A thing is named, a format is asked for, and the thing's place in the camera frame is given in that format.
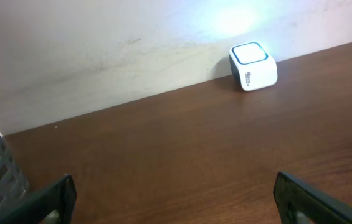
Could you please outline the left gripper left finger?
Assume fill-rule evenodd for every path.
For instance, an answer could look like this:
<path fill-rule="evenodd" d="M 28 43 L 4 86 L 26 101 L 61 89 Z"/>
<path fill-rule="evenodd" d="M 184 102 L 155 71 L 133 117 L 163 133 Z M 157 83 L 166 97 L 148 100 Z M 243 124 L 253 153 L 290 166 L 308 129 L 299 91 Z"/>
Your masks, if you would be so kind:
<path fill-rule="evenodd" d="M 42 223 L 52 212 L 57 223 L 70 223 L 77 199 L 77 190 L 70 174 L 25 198 L 0 208 L 0 223 Z"/>

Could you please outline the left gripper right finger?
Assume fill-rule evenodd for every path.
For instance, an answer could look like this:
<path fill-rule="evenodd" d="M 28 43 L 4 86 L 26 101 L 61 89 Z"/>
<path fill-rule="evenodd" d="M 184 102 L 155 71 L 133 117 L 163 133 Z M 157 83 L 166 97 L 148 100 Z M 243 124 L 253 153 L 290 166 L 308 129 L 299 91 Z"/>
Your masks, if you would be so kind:
<path fill-rule="evenodd" d="M 281 223 L 352 223 L 352 207 L 300 179 L 279 172 L 273 196 Z"/>

